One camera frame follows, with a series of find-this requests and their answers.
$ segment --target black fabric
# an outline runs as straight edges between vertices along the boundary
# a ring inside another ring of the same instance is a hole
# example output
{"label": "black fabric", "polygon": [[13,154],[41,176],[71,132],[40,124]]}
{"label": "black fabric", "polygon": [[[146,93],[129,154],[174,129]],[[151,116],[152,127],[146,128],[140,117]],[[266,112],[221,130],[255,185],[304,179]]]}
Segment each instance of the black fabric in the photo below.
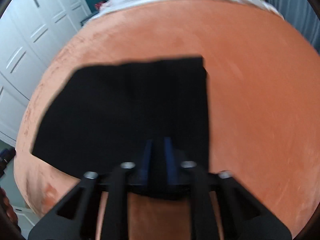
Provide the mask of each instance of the black fabric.
{"label": "black fabric", "polygon": [[182,58],[76,71],[48,108],[33,155],[80,178],[142,159],[147,139],[208,169],[209,128],[203,60]]}

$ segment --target cabinet door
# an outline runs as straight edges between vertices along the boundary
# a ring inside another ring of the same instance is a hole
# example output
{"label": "cabinet door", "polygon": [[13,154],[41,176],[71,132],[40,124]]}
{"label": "cabinet door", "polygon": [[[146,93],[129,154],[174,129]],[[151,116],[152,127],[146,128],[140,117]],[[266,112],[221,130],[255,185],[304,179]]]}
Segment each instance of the cabinet door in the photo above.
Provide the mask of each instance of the cabinet door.
{"label": "cabinet door", "polygon": [[38,57],[48,66],[61,49],[50,24],[42,17],[38,0],[12,0],[7,12]]}
{"label": "cabinet door", "polygon": [[89,13],[84,5],[84,0],[61,0],[63,6],[70,14],[71,20],[77,30],[81,29],[80,22],[86,18]]}
{"label": "cabinet door", "polygon": [[22,38],[7,11],[0,19],[0,41],[0,72],[30,99],[46,66]]}
{"label": "cabinet door", "polygon": [[0,132],[17,140],[23,114],[29,100],[0,74]]}
{"label": "cabinet door", "polygon": [[77,28],[61,0],[38,0],[42,15],[54,28],[62,45],[65,45],[76,33]]}

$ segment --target gray curtain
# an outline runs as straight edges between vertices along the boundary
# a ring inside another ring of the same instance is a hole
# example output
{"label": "gray curtain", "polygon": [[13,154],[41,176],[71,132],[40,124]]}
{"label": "gray curtain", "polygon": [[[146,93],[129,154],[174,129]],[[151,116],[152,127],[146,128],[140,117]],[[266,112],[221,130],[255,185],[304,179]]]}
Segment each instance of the gray curtain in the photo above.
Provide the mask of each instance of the gray curtain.
{"label": "gray curtain", "polygon": [[307,0],[268,0],[320,54],[320,20]]}

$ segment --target metal handle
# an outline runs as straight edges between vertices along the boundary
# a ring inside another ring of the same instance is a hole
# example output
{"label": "metal handle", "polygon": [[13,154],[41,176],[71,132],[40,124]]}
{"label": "metal handle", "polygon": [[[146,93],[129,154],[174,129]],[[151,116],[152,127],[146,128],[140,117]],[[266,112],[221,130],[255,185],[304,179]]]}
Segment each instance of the metal handle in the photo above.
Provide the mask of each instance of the metal handle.
{"label": "metal handle", "polygon": [[34,1],[35,1],[36,6],[39,8],[40,4],[38,3],[38,0],[34,0]]}

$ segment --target silver bolt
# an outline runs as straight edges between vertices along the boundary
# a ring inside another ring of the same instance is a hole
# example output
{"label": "silver bolt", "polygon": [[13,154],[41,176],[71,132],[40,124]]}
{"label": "silver bolt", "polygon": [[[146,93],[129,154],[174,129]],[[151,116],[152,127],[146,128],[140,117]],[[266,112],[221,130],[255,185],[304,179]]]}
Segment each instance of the silver bolt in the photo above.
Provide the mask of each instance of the silver bolt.
{"label": "silver bolt", "polygon": [[98,177],[98,173],[94,172],[94,171],[87,171],[84,174],[84,177],[87,179],[96,179]]}
{"label": "silver bolt", "polygon": [[181,167],[182,168],[193,168],[193,167],[196,167],[197,164],[193,161],[185,161],[185,162],[182,162],[181,163]]}
{"label": "silver bolt", "polygon": [[132,169],[134,168],[136,165],[134,163],[121,163],[120,167],[123,169]]}
{"label": "silver bolt", "polygon": [[231,178],[232,177],[232,174],[230,171],[221,171],[219,172],[218,176],[221,178],[221,179],[227,179],[227,178]]}

